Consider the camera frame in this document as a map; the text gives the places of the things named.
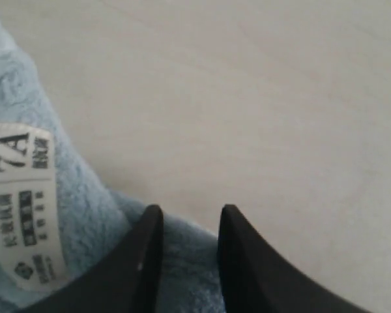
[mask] white label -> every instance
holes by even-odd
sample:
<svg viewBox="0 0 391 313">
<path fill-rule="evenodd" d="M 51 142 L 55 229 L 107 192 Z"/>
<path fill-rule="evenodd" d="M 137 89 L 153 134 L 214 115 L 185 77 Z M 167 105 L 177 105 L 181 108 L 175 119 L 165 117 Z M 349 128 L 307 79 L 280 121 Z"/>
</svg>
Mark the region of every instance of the white label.
<svg viewBox="0 0 391 313">
<path fill-rule="evenodd" d="M 53 291 L 68 282 L 54 153 L 48 131 L 0 124 L 0 265 L 24 290 Z"/>
</svg>

